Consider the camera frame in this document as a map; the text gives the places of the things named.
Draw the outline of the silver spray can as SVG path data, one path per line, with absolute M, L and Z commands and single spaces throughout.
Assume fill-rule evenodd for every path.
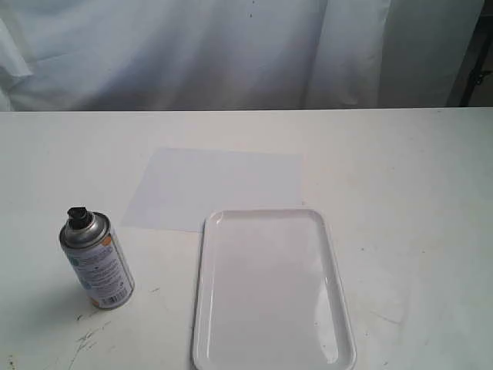
M 59 243 L 92 304 L 112 310 L 125 304 L 135 288 L 110 219 L 85 207 L 71 207 Z

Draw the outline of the white paper sheet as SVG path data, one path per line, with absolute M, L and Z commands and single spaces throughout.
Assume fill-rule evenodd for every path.
M 122 225 L 199 232 L 217 211 L 298 207 L 301 173 L 296 154 L 159 148 Z

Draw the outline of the white plastic tray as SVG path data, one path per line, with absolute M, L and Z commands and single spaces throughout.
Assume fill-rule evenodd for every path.
M 203 228 L 191 357 L 198 369 L 352 369 L 357 359 L 323 217 L 223 210 Z

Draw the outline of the white backdrop cloth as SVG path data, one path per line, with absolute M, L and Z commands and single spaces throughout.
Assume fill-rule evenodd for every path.
M 3 1 L 4 111 L 443 106 L 480 1 Z

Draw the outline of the dark metal stand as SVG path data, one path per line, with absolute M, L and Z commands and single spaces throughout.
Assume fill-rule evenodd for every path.
M 492 1 L 484 1 L 464 61 L 468 77 L 459 106 L 492 106 Z

